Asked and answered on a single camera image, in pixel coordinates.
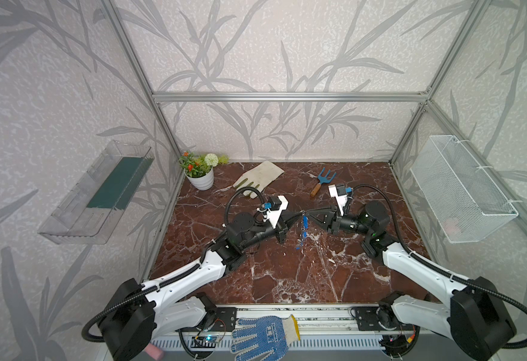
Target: marble table surface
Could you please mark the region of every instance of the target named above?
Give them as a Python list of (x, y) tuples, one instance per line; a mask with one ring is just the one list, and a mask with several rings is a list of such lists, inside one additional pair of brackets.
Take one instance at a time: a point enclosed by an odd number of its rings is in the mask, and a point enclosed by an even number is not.
[[(402, 237), (410, 248), (428, 257), (422, 239), (408, 211), (392, 171), (387, 163), (275, 163), (285, 173), (274, 180), (264, 196), (285, 195), (292, 211), (329, 207), (335, 199), (323, 185), (311, 199), (310, 191), (318, 183), (323, 167), (336, 171), (332, 184), (367, 183), (383, 190), (396, 210)], [(214, 169), (211, 189), (198, 191), (186, 179), (177, 199), (159, 256), (150, 278), (156, 278), (183, 266), (201, 255), (204, 245), (223, 228), (224, 207), (233, 195), (231, 187), (246, 170), (257, 163), (231, 163)], [(368, 188), (357, 190), (351, 213), (369, 200), (383, 200)], [(230, 220), (241, 211), (252, 213), (258, 201), (238, 197), (230, 211)], [(395, 235), (390, 222), (387, 230)], [(255, 254), (236, 271), (203, 286), (217, 304), (230, 303), (375, 303), (391, 293), (402, 291), (422, 299), (426, 291), (404, 275), (369, 259), (361, 247), (362, 237), (340, 232), (328, 235), (310, 221), (308, 237), (299, 247), (301, 223), (292, 227), (285, 244), (275, 238), (261, 244)]]

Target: white flower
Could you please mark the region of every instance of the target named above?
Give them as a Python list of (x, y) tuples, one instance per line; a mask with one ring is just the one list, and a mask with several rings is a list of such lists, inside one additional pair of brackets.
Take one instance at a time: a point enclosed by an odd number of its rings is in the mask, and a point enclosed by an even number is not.
[(210, 153), (205, 155), (205, 163), (209, 166), (215, 167), (217, 163), (219, 163), (219, 159), (217, 159), (217, 155)]

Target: leaf pattern wallpaper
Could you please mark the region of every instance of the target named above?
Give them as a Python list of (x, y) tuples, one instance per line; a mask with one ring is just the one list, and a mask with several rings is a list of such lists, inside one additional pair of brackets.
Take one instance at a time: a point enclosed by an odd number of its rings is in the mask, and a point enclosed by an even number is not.
[[(155, 92), (423, 91), (471, 1), (116, 1)], [(414, 103), (163, 103), (181, 149), (387, 160)]]
[[(0, 0), (0, 360), (90, 360), (80, 329), (143, 277), (181, 172), (98, 2)], [(155, 161), (105, 245), (38, 227), (110, 140)]]
[[(434, 101), (527, 206), (527, 1), (491, 3)], [(429, 252), (455, 271), (492, 280), (499, 291), (527, 305), (527, 236), (515, 221), (480, 242), (451, 244), (445, 239), (410, 173), (419, 150), (434, 134), (443, 134), (440, 126), (424, 116), (394, 164), (427, 235)], [(527, 318), (516, 311), (512, 315), (518, 333), (527, 335)], [(501, 350), (498, 356), (502, 361), (527, 360), (527, 349)]]

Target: acrylic tray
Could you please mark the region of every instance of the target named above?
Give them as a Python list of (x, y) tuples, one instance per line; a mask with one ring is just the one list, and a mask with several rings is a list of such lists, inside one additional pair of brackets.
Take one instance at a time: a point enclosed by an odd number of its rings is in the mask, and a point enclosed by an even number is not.
[(105, 244), (153, 162), (151, 147), (111, 141), (39, 234), (58, 244)]

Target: black motor housing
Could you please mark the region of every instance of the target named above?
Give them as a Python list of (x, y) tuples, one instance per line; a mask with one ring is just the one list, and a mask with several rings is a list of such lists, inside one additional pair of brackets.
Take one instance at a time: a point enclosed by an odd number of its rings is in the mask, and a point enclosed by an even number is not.
[[(107, 307), (122, 302), (141, 290), (135, 278), (123, 282), (109, 300)], [(145, 297), (126, 307), (120, 307), (97, 323), (109, 352), (115, 361), (129, 361), (136, 357), (152, 339), (157, 327), (154, 322), (155, 301)]]
[[(496, 287), (486, 278), (474, 282), (486, 289)], [(470, 286), (450, 298), (450, 329), (452, 339), (477, 361), (489, 360), (516, 335), (516, 327), (504, 302)]]

